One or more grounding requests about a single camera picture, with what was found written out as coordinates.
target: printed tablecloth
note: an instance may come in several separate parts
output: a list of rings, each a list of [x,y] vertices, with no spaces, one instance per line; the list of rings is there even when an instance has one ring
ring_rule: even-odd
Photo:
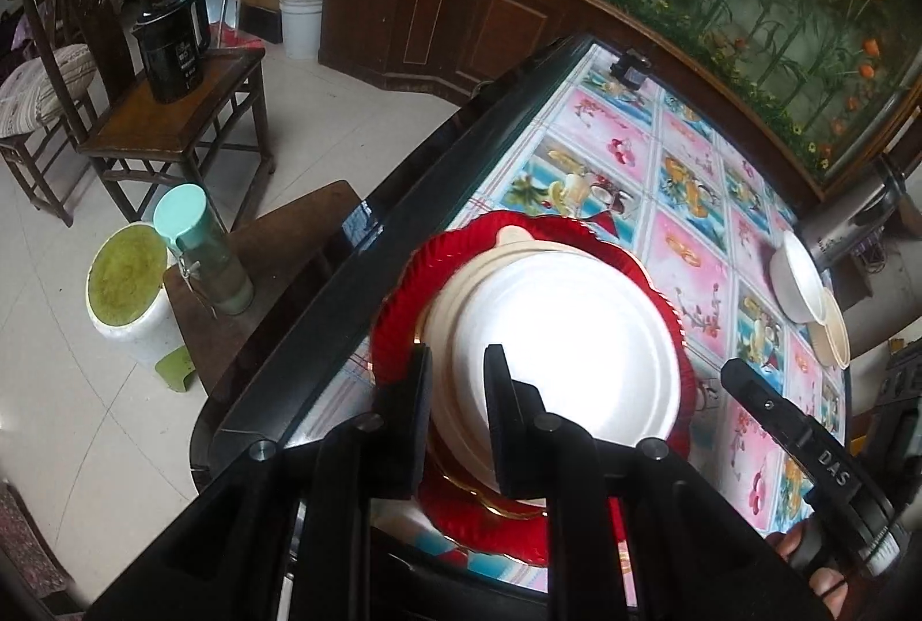
[[[823,368],[806,328],[778,308],[768,260],[794,216],[713,127],[653,81],[632,93],[611,79],[616,56],[593,47],[479,184],[450,225],[493,210],[587,222],[629,249],[676,306],[698,383],[690,460],[763,535],[810,512],[810,483],[719,381],[729,358],[749,362],[785,397],[845,440],[842,372]],[[289,446],[367,410],[367,339]],[[379,502],[376,527],[492,578],[547,589],[546,569],[462,549],[418,508]]]

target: green bucket lid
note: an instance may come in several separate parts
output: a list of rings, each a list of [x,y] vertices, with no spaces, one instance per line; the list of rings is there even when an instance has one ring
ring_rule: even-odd
[[[209,199],[197,184],[169,190],[154,210],[154,228],[176,254],[198,247],[207,236]]]
[[[148,224],[132,224],[103,244],[89,269],[86,298],[96,318],[111,327],[130,324],[154,303],[167,250]]]

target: finger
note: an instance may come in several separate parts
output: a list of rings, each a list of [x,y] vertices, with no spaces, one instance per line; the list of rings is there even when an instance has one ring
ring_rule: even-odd
[[[833,614],[833,618],[838,618],[838,615],[842,613],[842,606],[845,604],[845,597],[848,595],[848,585],[843,582],[844,579],[845,577],[839,572],[828,567],[817,569],[813,572],[813,576],[810,577],[810,587],[816,595],[822,597],[826,592],[829,592],[828,595],[822,598],[822,601]]]
[[[793,554],[798,546],[800,546],[800,541],[803,539],[804,535],[804,523],[798,522],[794,527],[792,527],[785,535],[780,543],[774,548],[778,552],[778,555],[782,559],[787,561],[790,558],[790,555]]]

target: black kettle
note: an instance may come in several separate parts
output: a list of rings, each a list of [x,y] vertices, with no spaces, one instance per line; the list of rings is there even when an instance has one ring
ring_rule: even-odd
[[[202,53],[211,44],[205,0],[159,2],[141,13],[131,33],[155,101],[171,104],[201,84]]]

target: plastic container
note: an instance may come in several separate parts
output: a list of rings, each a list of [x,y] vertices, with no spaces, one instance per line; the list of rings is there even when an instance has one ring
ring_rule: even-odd
[[[163,271],[172,262],[149,224],[126,225],[93,258],[84,300],[100,335],[183,392],[194,368],[163,287]]]
[[[324,0],[278,0],[282,11],[282,42],[292,59],[316,59]]]
[[[222,314],[241,314],[252,302],[252,281],[233,253],[205,190],[181,184],[157,203],[154,228],[179,261],[195,294]]]

